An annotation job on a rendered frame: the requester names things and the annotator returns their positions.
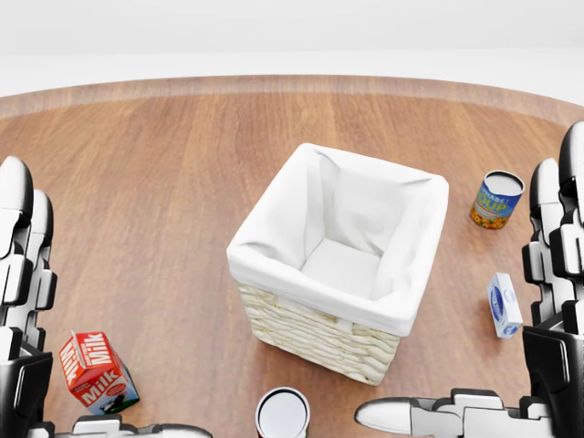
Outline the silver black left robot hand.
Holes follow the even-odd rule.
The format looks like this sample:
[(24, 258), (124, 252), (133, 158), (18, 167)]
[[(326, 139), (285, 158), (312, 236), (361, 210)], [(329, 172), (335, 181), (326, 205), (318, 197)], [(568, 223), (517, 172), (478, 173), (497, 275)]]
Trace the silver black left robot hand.
[(53, 357), (34, 325), (39, 292), (54, 296), (57, 277), (48, 266), (53, 212), (35, 190), (31, 173), (15, 156), (0, 163), (0, 438), (213, 438), (187, 424), (138, 428), (119, 415), (82, 417), (70, 433), (43, 421)]

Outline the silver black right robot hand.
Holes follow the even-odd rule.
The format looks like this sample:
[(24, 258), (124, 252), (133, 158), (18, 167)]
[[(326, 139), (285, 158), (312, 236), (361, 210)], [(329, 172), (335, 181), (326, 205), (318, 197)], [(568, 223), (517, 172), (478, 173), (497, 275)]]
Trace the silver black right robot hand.
[(534, 170), (530, 221), (524, 278), (541, 293), (522, 331), (530, 395), (516, 408), (488, 390), (381, 398), (355, 411), (357, 423), (433, 438), (584, 438), (584, 120), (566, 132), (558, 160)]

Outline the red milk carton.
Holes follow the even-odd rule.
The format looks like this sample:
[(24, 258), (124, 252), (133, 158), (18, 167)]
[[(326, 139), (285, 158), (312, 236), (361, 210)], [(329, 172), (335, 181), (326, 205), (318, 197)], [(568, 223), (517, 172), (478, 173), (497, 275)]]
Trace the red milk carton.
[(140, 400), (129, 370), (104, 332), (71, 332), (59, 359), (69, 392), (92, 414), (118, 413)]

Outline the white lined wicker basket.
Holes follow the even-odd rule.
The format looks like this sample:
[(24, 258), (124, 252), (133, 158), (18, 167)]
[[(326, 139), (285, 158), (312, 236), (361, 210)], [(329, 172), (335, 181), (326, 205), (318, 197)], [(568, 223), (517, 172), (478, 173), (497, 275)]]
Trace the white lined wicker basket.
[(300, 145), (226, 250), (253, 333), (380, 384), (412, 329), (448, 192), (436, 174)]

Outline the small blue white box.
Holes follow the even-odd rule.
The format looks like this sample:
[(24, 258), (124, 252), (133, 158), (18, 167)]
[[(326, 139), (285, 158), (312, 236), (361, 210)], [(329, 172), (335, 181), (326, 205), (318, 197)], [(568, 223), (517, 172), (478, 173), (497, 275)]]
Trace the small blue white box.
[(496, 272), (486, 293), (496, 335), (500, 339), (511, 339), (523, 325), (523, 318), (510, 275)]

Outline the blue soup tin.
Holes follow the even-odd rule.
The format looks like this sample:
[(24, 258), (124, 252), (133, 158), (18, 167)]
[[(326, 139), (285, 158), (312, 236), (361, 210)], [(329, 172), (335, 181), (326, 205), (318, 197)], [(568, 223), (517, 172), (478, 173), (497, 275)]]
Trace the blue soup tin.
[(470, 217), (483, 228), (501, 229), (510, 219), (525, 190), (521, 178), (511, 172), (488, 172), (470, 210)]

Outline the red tin with silver lid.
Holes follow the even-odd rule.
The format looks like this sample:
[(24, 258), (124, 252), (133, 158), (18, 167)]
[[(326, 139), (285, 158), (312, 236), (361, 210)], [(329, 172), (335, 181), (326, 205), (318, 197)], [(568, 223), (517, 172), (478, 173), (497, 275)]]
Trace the red tin with silver lid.
[(291, 387), (267, 392), (256, 406), (259, 438), (308, 438), (310, 407), (304, 394)]

